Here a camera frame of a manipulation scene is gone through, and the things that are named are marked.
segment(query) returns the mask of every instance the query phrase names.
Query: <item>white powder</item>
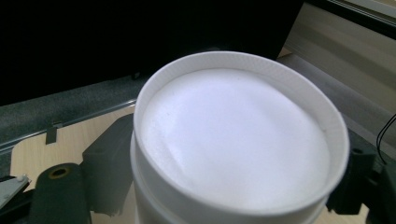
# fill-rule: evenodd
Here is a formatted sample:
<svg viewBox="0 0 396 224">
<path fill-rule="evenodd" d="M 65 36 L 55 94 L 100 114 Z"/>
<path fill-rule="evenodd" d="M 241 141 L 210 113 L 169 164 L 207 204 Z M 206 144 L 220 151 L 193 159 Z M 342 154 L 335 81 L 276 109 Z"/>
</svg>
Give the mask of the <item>white powder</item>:
<svg viewBox="0 0 396 224">
<path fill-rule="evenodd" d="M 270 210 L 323 187 L 326 139 L 257 74 L 210 69 L 168 83 L 142 120 L 145 149 L 180 188 L 212 203 Z"/>
</svg>

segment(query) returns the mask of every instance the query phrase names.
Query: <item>desk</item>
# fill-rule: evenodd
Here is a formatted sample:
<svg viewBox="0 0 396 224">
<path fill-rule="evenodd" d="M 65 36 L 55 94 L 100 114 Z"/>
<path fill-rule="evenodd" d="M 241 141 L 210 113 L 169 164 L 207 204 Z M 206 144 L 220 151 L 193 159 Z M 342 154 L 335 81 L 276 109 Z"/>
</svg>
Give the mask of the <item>desk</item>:
<svg viewBox="0 0 396 224">
<path fill-rule="evenodd" d="M 46 169 L 64 162 L 82 162 L 82 152 L 98 138 L 114 121 L 134 113 L 134 107 L 128 106 L 92 119 L 58 129 L 56 143 L 46 145 L 46 134 L 40 134 L 19 142 L 12 150 L 11 175 L 27 175 L 30 186 L 35 187 L 38 176 Z M 109 217 L 92 212 L 93 224 L 133 223 L 134 220 L 134 185 L 131 186 L 123 214 Z M 339 216 L 329 213 L 326 208 L 315 224 L 364 224 L 368 208 L 363 206 L 358 216 Z"/>
</svg>

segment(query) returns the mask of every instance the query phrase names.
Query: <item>hole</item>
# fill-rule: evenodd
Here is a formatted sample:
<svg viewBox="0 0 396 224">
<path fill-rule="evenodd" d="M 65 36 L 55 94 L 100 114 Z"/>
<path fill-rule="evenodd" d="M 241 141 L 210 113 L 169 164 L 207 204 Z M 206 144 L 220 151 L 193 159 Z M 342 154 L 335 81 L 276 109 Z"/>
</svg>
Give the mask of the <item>hole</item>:
<svg viewBox="0 0 396 224">
<path fill-rule="evenodd" d="M 356 154 L 363 154 L 363 151 L 361 149 L 358 149 L 358 148 L 353 148 L 352 152 L 356 153 Z"/>
<path fill-rule="evenodd" d="M 68 175 L 70 172 L 67 167 L 59 167 L 49 173 L 49 179 L 58 179 Z"/>
</svg>

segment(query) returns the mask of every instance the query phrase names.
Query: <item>white cup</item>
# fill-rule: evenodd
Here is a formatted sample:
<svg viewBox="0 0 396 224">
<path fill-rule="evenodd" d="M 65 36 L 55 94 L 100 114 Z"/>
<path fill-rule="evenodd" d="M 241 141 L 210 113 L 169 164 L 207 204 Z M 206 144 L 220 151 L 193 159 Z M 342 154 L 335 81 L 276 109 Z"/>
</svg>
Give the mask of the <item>white cup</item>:
<svg viewBox="0 0 396 224">
<path fill-rule="evenodd" d="M 139 93 L 139 223 L 313 223 L 347 167 L 347 127 L 302 75 L 243 52 L 158 70 Z"/>
</svg>

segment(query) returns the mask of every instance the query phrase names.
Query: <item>white foam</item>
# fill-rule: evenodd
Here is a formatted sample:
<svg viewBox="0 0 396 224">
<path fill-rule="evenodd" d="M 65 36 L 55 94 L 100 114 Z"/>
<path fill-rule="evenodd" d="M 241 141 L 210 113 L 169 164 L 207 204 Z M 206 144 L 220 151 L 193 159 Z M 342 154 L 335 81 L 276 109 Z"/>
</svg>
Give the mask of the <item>white foam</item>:
<svg viewBox="0 0 396 224">
<path fill-rule="evenodd" d="M 257 74 L 210 69 L 178 77 L 150 100 L 141 127 L 158 167 L 212 203 L 269 210 L 302 202 L 326 181 L 323 132 Z"/>
</svg>

